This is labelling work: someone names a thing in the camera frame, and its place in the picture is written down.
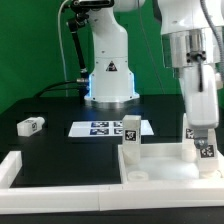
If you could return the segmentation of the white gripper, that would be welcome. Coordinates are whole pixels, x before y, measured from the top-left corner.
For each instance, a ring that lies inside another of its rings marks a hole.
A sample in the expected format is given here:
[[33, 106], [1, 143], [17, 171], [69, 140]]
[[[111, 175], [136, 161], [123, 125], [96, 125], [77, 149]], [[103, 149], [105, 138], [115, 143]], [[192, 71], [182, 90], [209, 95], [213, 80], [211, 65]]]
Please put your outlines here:
[[202, 81], [199, 81], [198, 66], [186, 67], [180, 76], [180, 86], [185, 103], [188, 124], [194, 129], [194, 144], [197, 149], [208, 147], [208, 131], [219, 124], [216, 75], [211, 65], [202, 66]]

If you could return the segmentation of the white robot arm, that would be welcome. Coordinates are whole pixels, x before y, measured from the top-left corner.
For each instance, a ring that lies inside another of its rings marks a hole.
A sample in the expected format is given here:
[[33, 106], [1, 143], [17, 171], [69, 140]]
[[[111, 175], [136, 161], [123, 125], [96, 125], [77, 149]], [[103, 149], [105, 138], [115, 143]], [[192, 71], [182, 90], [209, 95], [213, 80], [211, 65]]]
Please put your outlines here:
[[[90, 105], [118, 105], [137, 100], [129, 57], [140, 50], [139, 37], [131, 41], [115, 18], [117, 12], [141, 8], [146, 0], [71, 0], [76, 29], [89, 24], [94, 67], [85, 75]], [[208, 145], [208, 131], [218, 126], [216, 76], [224, 64], [221, 39], [222, 0], [152, 0], [151, 10], [161, 23], [164, 65], [179, 74], [187, 121], [198, 148]]]

